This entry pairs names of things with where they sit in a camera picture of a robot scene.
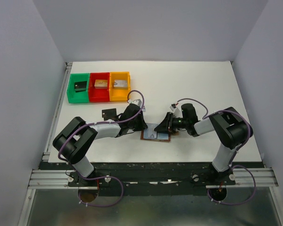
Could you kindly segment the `brown leather card holder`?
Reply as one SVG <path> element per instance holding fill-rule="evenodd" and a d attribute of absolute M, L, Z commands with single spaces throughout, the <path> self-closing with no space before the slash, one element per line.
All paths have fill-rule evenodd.
<path fill-rule="evenodd" d="M 158 133 L 154 131 L 157 124 L 155 123 L 146 123 L 146 124 L 147 124 L 147 128 L 141 132 L 141 140 L 170 142 L 171 136 L 179 135 L 178 131 L 176 131 L 174 134 Z"/>

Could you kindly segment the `black VIP card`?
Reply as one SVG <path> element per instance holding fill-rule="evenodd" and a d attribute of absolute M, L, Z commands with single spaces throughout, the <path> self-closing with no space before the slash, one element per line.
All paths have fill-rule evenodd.
<path fill-rule="evenodd" d="M 117 116 L 117 110 L 116 110 L 116 108 L 103 109 L 101 113 L 102 113 L 102 118 L 103 118 L 105 121 L 108 120 L 108 119 L 116 118 L 116 116 Z"/>

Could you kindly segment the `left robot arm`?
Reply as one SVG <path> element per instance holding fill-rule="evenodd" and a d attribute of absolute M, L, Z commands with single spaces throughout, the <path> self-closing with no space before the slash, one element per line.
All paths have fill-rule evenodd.
<path fill-rule="evenodd" d="M 94 140 L 120 137 L 129 132 L 148 128 L 141 108 L 129 104 L 125 111 L 116 114 L 116 109 L 103 110 L 104 121 L 87 123 L 81 117 L 74 117 L 54 138 L 52 145 L 58 151 L 58 158 L 70 163 L 79 173 L 79 181 L 90 186 L 95 181 L 94 167 L 86 157 Z"/>

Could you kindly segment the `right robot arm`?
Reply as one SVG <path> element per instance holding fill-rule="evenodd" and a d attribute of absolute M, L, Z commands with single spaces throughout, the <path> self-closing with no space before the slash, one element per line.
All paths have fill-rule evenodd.
<path fill-rule="evenodd" d="M 206 115 L 202 120 L 198 119 L 193 104 L 183 104 L 181 111 L 181 118 L 168 112 L 154 131 L 174 134 L 176 131 L 184 129 L 193 137 L 214 131 L 221 144 L 211 163 L 213 169 L 207 175 L 210 183 L 219 184 L 224 180 L 224 172 L 230 169 L 237 152 L 252 137 L 253 130 L 250 124 L 232 107 Z"/>

